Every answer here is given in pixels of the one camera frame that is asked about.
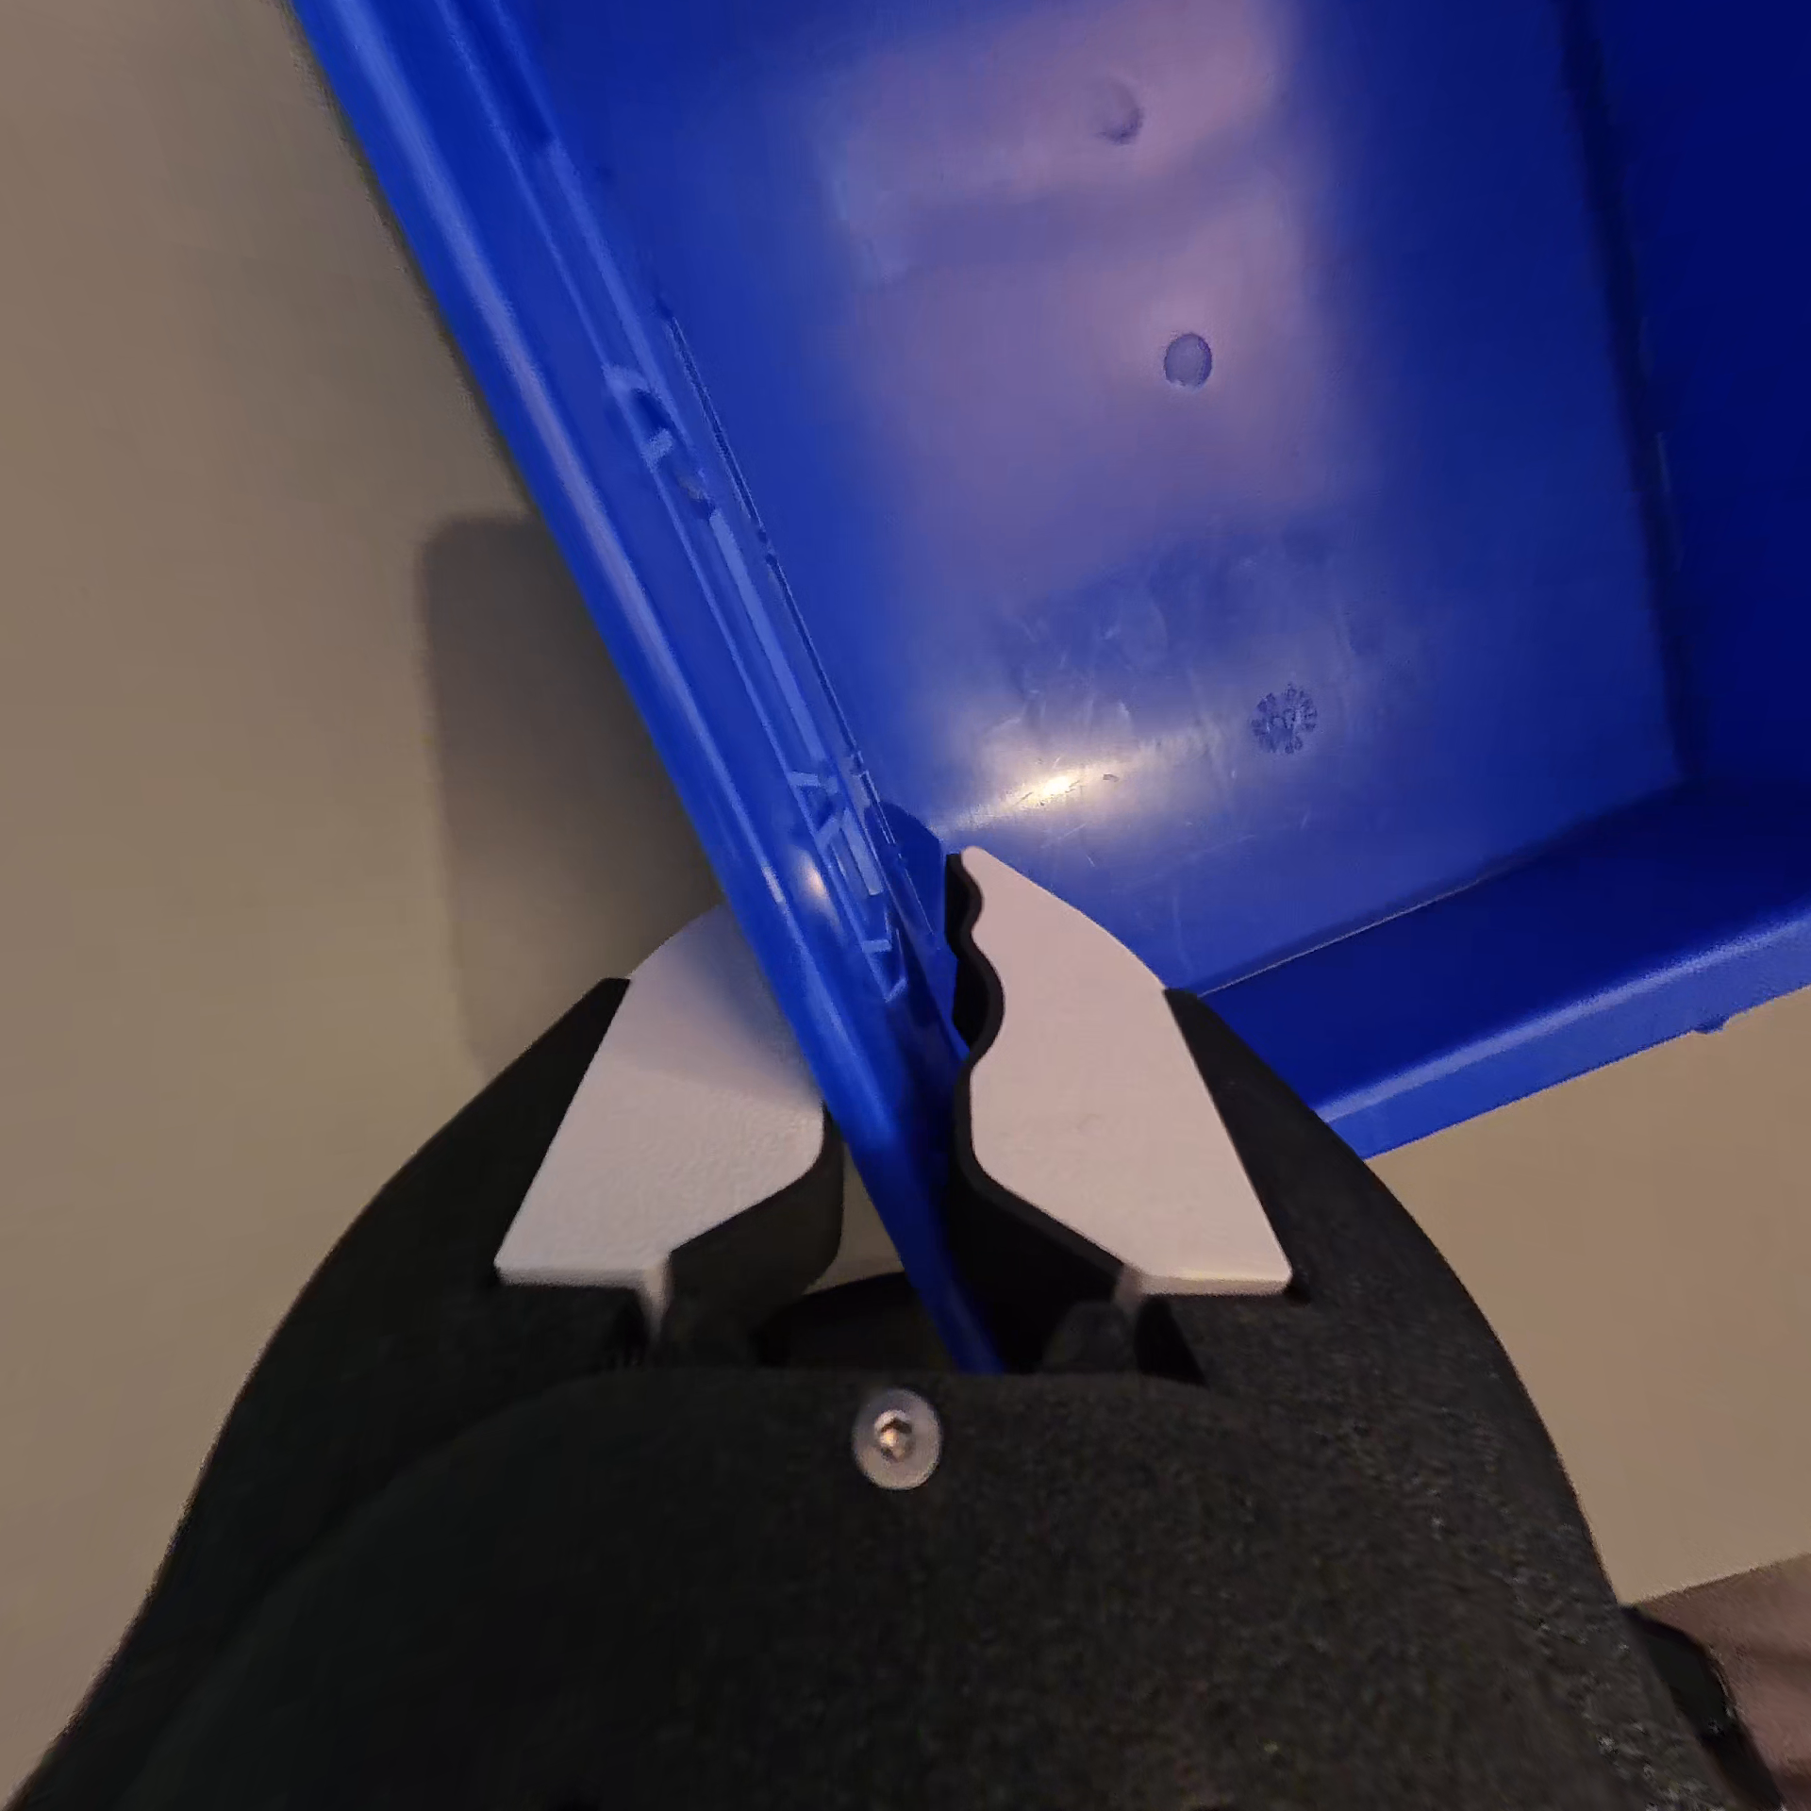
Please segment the blue plastic bin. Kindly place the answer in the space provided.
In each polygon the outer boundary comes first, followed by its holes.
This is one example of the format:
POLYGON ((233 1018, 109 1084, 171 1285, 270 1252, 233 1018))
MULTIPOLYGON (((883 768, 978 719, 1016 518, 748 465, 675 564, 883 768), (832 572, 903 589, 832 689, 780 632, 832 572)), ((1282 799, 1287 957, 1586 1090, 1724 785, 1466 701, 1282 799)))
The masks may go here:
POLYGON ((961 1360, 961 841, 1361 1155, 1804 987, 1804 5, 290 14, 961 1360))

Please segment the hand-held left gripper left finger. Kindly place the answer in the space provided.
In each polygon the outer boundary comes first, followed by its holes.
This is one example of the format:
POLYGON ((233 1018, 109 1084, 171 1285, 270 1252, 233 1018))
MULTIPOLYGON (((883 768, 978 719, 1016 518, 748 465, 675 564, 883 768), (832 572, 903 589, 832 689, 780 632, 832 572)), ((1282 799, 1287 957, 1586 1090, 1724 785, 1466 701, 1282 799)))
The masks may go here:
POLYGON ((753 944, 710 906, 627 979, 493 1276, 793 1300, 838 1240, 838 1125, 753 944))

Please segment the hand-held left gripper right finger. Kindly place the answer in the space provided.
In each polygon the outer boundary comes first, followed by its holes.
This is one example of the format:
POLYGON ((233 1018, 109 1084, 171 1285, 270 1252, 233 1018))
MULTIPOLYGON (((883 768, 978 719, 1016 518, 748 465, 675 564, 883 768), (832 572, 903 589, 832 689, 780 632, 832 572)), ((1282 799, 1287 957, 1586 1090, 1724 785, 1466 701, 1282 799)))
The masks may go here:
POLYGON ((1290 1260, 1137 949, 985 849, 953 856, 946 933, 978 979, 953 1161, 1002 1300, 1282 1294, 1290 1260))

